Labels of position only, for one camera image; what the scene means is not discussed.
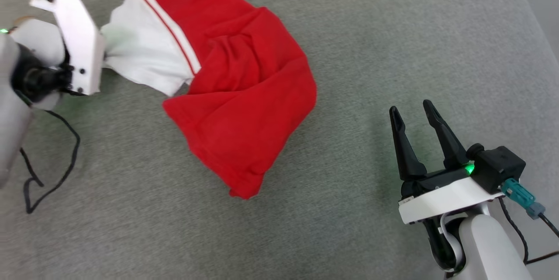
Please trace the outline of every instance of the black cable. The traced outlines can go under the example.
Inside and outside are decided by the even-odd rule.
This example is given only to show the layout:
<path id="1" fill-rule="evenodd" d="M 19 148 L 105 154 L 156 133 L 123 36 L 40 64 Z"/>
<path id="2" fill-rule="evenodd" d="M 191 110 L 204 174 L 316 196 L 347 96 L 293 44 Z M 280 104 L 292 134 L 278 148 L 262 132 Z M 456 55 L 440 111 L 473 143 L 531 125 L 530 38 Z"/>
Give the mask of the black cable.
<path id="1" fill-rule="evenodd" d="M 551 223 L 551 221 L 544 214 L 539 214 L 538 216 L 540 219 L 542 219 L 543 222 L 545 222 L 545 224 L 547 224 L 547 226 L 549 226 L 551 231 L 553 231 L 553 233 L 555 233 L 555 235 L 559 238 L 559 230 L 555 228 L 555 225 L 553 225 L 553 223 Z"/>
<path id="2" fill-rule="evenodd" d="M 64 117 L 54 113 L 53 111 L 46 111 L 46 112 L 48 114 L 56 117 L 57 119 L 60 119 L 62 121 L 62 123 L 64 123 L 64 125 L 66 125 L 66 127 L 68 127 L 68 129 L 70 129 L 70 132 L 72 132 L 72 134 L 74 134 L 74 136 L 76 137 L 76 145 L 74 146 L 74 151 L 72 152 L 72 160 L 70 161 L 70 166 L 68 167 L 68 169 L 66 169 L 66 173 L 64 173 L 64 176 L 62 176 L 62 178 L 60 179 L 58 184 L 56 186 L 54 186 L 54 188 L 52 188 L 51 190 L 46 192 L 43 196 L 41 196 L 33 204 L 33 206 L 31 205 L 31 200 L 29 198 L 29 184 L 31 184 L 31 182 L 36 182 L 40 187 L 43 187 L 44 184 L 38 179 L 37 175 L 33 171 L 33 168 L 31 167 L 31 163 L 29 162 L 29 158 L 26 155 L 24 149 L 23 148 L 20 149 L 20 153 L 24 157 L 25 164 L 27 165 L 29 173 L 31 174 L 31 177 L 28 180 L 26 180 L 25 184 L 24 184 L 25 210 L 27 211 L 28 214 L 31 214 L 32 212 L 34 212 L 34 210 L 37 208 L 38 204 L 42 200 L 44 200 L 45 197 L 47 197 L 52 192 L 54 192 L 56 189 L 58 189 L 60 186 L 62 186 L 62 183 L 64 183 L 64 181 L 66 181 L 66 178 L 68 178 L 68 175 L 70 175 L 70 173 L 72 172 L 72 169 L 74 169 L 74 165 L 76 164 L 76 158 L 78 157 L 78 148 L 79 148 L 79 142 L 80 142 L 80 138 L 79 138 L 78 133 L 76 133 L 76 131 L 74 131 L 74 129 L 70 126 L 68 121 L 66 121 L 64 119 Z"/>
<path id="3" fill-rule="evenodd" d="M 511 215 L 509 215 L 509 212 L 507 211 L 507 207 L 505 206 L 505 202 L 503 201 L 503 197 L 499 198 L 499 203 L 501 204 L 501 209 L 503 209 L 503 213 L 505 214 L 505 218 L 507 218 L 507 221 L 509 221 L 509 224 L 511 224 L 513 229 L 517 232 L 518 236 L 521 238 L 522 245 L 524 246 L 524 258 L 523 258 L 522 262 L 524 262 L 524 264 L 527 264 L 528 263 L 528 243 L 526 243 L 526 239 L 524 238 L 522 232 L 519 230 L 518 226 L 516 224 L 514 224 L 514 221 L 511 218 Z"/>
<path id="4" fill-rule="evenodd" d="M 529 265 L 529 264 L 532 264 L 532 263 L 537 263 L 541 260 L 547 259 L 549 257 L 557 256 L 557 255 L 559 255 L 559 252 L 551 252 L 547 255 L 537 257 L 537 258 L 534 258 L 534 259 L 530 259 L 529 261 L 526 262 L 526 264 Z"/>

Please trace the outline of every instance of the red stripe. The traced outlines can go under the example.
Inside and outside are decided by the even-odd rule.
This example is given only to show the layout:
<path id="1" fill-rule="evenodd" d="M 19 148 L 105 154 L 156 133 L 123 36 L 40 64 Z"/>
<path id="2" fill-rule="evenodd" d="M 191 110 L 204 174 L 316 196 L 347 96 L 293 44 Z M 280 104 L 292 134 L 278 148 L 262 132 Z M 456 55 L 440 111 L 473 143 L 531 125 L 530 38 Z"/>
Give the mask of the red stripe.
<path id="1" fill-rule="evenodd" d="M 157 15 L 157 17 L 159 17 L 160 21 L 165 25 L 165 27 L 167 28 L 167 30 L 169 30 L 169 33 L 171 33 L 171 35 L 173 35 L 173 39 L 175 39 L 176 43 L 178 44 L 178 47 L 180 47 L 180 51 L 182 52 L 182 55 L 184 55 L 184 57 L 186 58 L 186 61 L 188 63 L 188 66 L 190 67 L 190 72 L 192 73 L 192 75 L 194 77 L 196 77 L 196 74 L 194 73 L 194 69 L 192 68 L 192 64 L 190 63 L 190 59 L 188 59 L 188 56 L 186 55 L 182 45 L 180 45 L 180 42 L 178 41 L 178 39 L 176 38 L 176 36 L 174 35 L 173 31 L 171 30 L 171 28 L 169 28 L 169 26 L 167 25 L 167 23 L 165 23 L 165 21 L 163 20 L 163 18 L 161 18 L 161 16 L 159 15 L 159 13 L 155 10 L 155 8 L 152 6 L 152 4 L 150 4 L 148 2 L 148 0 L 144 0 L 145 3 L 148 4 L 148 6 L 153 10 L 153 12 Z"/>

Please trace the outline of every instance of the white stripe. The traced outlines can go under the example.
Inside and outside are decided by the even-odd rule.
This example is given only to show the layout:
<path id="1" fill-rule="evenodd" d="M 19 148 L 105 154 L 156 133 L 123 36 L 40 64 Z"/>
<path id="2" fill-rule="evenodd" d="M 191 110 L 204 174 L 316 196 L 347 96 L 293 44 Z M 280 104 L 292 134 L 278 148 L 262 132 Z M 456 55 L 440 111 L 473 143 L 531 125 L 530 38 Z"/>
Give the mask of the white stripe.
<path id="1" fill-rule="evenodd" d="M 153 7 L 153 9 L 161 16 L 164 23 L 166 23 L 166 25 L 168 25 L 168 27 L 171 29 L 171 32 L 178 40 L 180 46 L 184 49 L 184 53 L 186 53 L 188 57 L 188 61 L 190 61 L 190 64 L 192 65 L 192 71 L 194 71 L 194 73 L 198 73 L 198 71 L 200 71 L 201 69 L 200 62 L 198 61 L 198 58 L 196 57 L 196 53 L 194 53 L 194 49 L 190 45 L 190 42 L 186 38 L 186 35 L 184 35 L 182 29 L 165 12 L 165 10 L 161 8 L 161 6 L 157 3 L 156 0 L 146 0 L 146 1 Z"/>

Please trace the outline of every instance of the teal connector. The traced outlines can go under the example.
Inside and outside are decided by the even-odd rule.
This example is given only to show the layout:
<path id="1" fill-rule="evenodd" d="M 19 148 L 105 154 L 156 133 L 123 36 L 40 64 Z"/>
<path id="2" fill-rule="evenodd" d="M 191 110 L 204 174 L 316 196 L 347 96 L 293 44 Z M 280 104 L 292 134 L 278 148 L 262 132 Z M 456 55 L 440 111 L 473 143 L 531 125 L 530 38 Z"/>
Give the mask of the teal connector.
<path id="1" fill-rule="evenodd" d="M 541 203 L 536 202 L 534 195 L 532 195 L 515 179 L 506 180 L 501 185 L 501 191 L 505 194 L 505 196 L 521 205 L 521 207 L 526 210 L 527 214 L 533 220 L 537 219 L 539 214 L 543 214 L 543 212 L 545 212 L 545 207 Z"/>

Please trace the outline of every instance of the gray fabric surface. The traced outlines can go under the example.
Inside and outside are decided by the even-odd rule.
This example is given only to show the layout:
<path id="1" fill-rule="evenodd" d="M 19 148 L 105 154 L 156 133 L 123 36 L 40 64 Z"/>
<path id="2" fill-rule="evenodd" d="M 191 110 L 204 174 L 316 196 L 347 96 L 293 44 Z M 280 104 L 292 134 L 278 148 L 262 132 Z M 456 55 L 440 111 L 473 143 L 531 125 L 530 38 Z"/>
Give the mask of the gray fabric surface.
<path id="1" fill-rule="evenodd" d="M 121 1 L 84 0 L 99 25 Z M 102 93 L 56 109 L 82 136 L 64 186 L 25 214 L 18 159 L 0 191 L 2 277 L 421 278 L 435 263 L 425 230 L 397 212 L 388 110 L 399 107 L 435 170 L 442 153 L 425 98 L 465 146 L 506 145 L 523 157 L 525 185 L 559 222 L 559 66 L 525 0 L 248 1 L 284 21 L 319 89 L 260 194 L 229 197 L 166 117 L 164 95 L 106 71 Z M 4 26 L 45 16 L 26 0 L 0 5 Z M 24 148 L 48 186 L 73 143 L 37 113 Z M 510 208 L 521 228 L 537 225 Z M 553 248 L 551 237 L 542 246 Z"/>

